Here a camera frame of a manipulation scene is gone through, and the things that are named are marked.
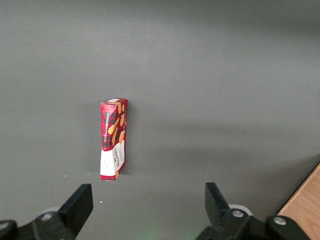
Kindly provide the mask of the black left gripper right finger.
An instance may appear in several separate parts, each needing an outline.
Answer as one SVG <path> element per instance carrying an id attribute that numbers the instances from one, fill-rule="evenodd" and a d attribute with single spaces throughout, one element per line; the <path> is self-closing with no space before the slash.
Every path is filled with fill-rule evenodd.
<path id="1" fill-rule="evenodd" d="M 210 226 L 198 240 L 308 240 L 291 218 L 270 215 L 260 221 L 240 208 L 231 208 L 214 182 L 205 184 L 205 209 Z"/>

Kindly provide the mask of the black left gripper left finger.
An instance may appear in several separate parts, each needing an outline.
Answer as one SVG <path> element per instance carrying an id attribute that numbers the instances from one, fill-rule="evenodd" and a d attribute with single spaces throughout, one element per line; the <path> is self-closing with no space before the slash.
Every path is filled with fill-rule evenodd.
<path id="1" fill-rule="evenodd" d="M 18 226 L 11 219 L 0 221 L 2 240 L 75 240 L 93 211 L 91 184 L 81 184 L 58 209 L 45 211 Z"/>

